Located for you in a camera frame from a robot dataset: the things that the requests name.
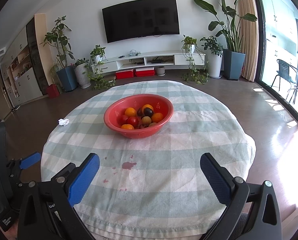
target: white tv cabinet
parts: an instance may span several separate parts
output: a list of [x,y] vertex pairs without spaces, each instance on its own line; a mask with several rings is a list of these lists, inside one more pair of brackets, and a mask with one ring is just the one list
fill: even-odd
[[[203,66],[205,64],[205,54],[193,53],[193,59],[196,65]],[[163,59],[165,63],[151,63],[152,59]],[[155,67],[155,66],[173,66],[173,68],[183,68],[181,66],[186,65],[188,68],[188,60],[183,55],[182,51],[156,51],[141,53],[138,56],[123,58],[114,57],[108,58],[103,61],[103,65],[100,69],[103,73],[115,72],[126,69],[141,68],[141,67]]]

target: round table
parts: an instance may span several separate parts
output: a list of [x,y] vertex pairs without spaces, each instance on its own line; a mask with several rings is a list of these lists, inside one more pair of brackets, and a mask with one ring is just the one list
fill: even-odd
[[[174,114],[151,137],[128,139],[104,124],[115,101],[151,93],[168,98]],[[210,152],[233,177],[247,178],[254,140],[214,97],[173,81],[136,82],[103,92],[74,109],[50,134],[42,181],[93,152],[100,169],[75,210],[95,234],[113,239],[199,239],[224,210],[200,169]]]

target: door frame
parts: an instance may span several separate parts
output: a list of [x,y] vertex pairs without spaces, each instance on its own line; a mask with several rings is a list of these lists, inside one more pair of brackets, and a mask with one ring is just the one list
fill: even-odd
[[265,52],[266,52],[265,17],[264,17],[264,9],[262,6],[262,0],[255,0],[255,3],[258,11],[258,23],[259,23],[259,54],[258,54],[258,62],[257,62],[257,71],[256,71],[254,81],[258,83],[261,87],[263,87],[277,101],[279,101],[279,103],[292,115],[292,117],[298,123],[298,113],[296,112],[296,110],[289,104],[288,101],[286,101],[281,95],[279,95],[279,93],[277,93],[274,89],[272,89],[269,85],[267,85],[261,80],[263,75],[263,70],[264,70]]
[[5,84],[5,81],[4,81],[4,79],[3,79],[3,75],[1,74],[1,68],[0,68],[0,78],[1,78],[1,80],[2,80],[2,82],[3,82],[3,84],[4,84],[4,88],[5,88],[5,90],[6,90],[6,94],[7,94],[8,101],[9,101],[10,105],[13,106],[13,103],[11,102],[11,100],[10,100],[10,98],[9,98],[9,95],[8,95],[8,91],[7,91],[7,89],[6,89],[6,84]]

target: red bowl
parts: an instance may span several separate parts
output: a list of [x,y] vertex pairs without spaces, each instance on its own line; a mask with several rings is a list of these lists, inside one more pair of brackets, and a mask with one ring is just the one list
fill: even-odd
[[[153,125],[151,127],[147,127],[144,129],[135,129],[135,130],[126,130],[121,129],[121,124],[119,123],[120,117],[125,114],[125,110],[128,107],[134,108],[136,111],[146,105],[152,105],[153,111],[155,113],[162,113],[164,119]],[[132,139],[139,139],[151,136],[158,132],[161,127],[169,121],[171,116],[173,115],[173,105],[172,103],[158,95],[152,94],[139,94],[133,95],[130,97],[122,98],[117,102],[113,103],[105,112],[104,121],[108,128],[111,130],[121,133],[123,136]]]

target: television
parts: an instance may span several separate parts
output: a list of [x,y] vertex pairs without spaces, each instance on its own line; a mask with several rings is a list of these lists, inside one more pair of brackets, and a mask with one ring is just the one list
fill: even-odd
[[107,42],[180,34],[176,0],[135,0],[102,9]]

